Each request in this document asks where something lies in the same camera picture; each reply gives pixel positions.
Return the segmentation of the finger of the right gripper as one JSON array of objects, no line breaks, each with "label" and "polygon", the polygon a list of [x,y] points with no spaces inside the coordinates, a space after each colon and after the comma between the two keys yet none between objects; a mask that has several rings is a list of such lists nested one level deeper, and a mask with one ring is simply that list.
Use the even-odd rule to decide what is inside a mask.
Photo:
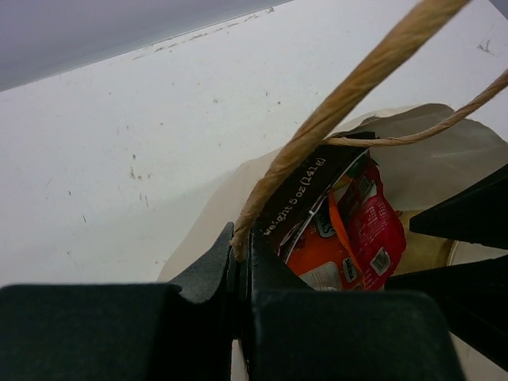
[{"label": "finger of the right gripper", "polygon": [[507,166],[410,219],[413,233],[507,249]]},{"label": "finger of the right gripper", "polygon": [[387,290],[414,296],[398,307],[410,316],[395,345],[408,379],[464,379],[452,337],[507,369],[506,256],[398,275]]}]

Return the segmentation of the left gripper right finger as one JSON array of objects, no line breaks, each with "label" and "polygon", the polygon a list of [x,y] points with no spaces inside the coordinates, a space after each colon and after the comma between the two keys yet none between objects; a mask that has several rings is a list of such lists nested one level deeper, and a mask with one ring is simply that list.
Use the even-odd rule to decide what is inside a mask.
[{"label": "left gripper right finger", "polygon": [[252,380],[462,380],[448,326],[427,295],[315,291],[261,233],[249,240]]}]

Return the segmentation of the brown paper bag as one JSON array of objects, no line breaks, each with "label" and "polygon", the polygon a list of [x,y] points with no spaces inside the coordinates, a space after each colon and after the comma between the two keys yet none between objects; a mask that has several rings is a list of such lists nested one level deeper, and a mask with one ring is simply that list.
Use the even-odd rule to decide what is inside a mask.
[{"label": "brown paper bag", "polygon": [[[383,101],[341,124],[343,131],[373,127],[384,137],[416,133],[449,116],[507,67],[507,21],[488,2],[474,1],[425,48],[403,86],[407,100]],[[471,186],[507,161],[507,96],[448,131],[399,148],[376,148],[385,194],[404,219]],[[162,267],[169,281],[209,248],[219,228],[238,215],[254,182],[275,157],[269,152],[229,174],[205,204]]]}]

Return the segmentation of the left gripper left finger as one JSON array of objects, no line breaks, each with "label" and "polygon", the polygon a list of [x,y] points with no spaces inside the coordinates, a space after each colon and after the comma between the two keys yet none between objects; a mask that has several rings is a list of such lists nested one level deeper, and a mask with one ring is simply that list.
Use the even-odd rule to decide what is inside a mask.
[{"label": "left gripper left finger", "polygon": [[229,379],[232,234],[168,283],[3,287],[2,379]]}]

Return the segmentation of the red pink candy packet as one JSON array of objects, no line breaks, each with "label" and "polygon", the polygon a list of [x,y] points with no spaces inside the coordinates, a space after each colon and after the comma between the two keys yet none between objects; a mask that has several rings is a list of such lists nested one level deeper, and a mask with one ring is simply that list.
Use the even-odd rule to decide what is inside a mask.
[{"label": "red pink candy packet", "polygon": [[360,271],[363,288],[377,291],[406,250],[404,228],[386,200],[377,163],[361,156],[344,176],[349,184],[329,192],[332,226]]}]

